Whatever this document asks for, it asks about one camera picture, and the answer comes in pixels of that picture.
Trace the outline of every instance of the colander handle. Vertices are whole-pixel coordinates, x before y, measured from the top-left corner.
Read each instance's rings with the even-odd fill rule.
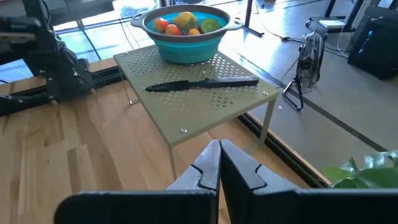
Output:
[[[144,28],[144,25],[143,25],[142,21],[144,20],[145,15],[146,15],[148,12],[150,12],[150,10],[149,10],[149,11],[145,11],[145,12],[140,12],[140,13],[138,13],[137,15],[133,16],[133,17],[131,18],[130,24],[131,24],[132,26],[134,26],[134,27]]]
[[[229,23],[225,26],[226,30],[237,30],[242,28],[243,23],[240,18],[235,17],[235,19],[231,19]]]

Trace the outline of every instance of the green plant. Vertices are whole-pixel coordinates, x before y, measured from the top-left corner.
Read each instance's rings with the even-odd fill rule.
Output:
[[[352,157],[340,168],[325,167],[327,178],[338,180],[333,188],[394,188],[398,187],[398,151],[378,152],[364,156],[364,168],[359,169]]]

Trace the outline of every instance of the black knife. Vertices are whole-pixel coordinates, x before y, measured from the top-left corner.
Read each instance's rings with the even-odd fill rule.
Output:
[[[148,86],[146,91],[180,91],[189,90],[191,88],[221,88],[221,87],[239,87],[239,86],[255,86],[259,83],[259,77],[252,75],[250,77],[231,77],[204,79],[199,82],[190,82],[188,80],[161,83]]]

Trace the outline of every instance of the electric fan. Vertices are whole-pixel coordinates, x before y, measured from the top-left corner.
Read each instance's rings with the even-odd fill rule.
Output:
[[[320,78],[320,69],[325,48],[324,38],[314,31],[304,37],[304,43],[300,46],[296,75],[283,91],[284,98],[291,103],[297,111],[303,108],[303,94],[309,93]],[[287,95],[287,91],[295,84],[298,91],[300,106],[297,106]]]

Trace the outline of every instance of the knife blade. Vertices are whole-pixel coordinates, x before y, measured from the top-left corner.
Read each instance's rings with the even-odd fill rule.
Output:
[[[259,83],[259,77],[252,75],[250,77],[229,77],[204,79],[199,82],[190,82],[188,80],[160,83],[148,86],[146,91],[180,91],[189,90],[191,88],[222,88],[222,87],[239,87],[239,86],[255,86]]]

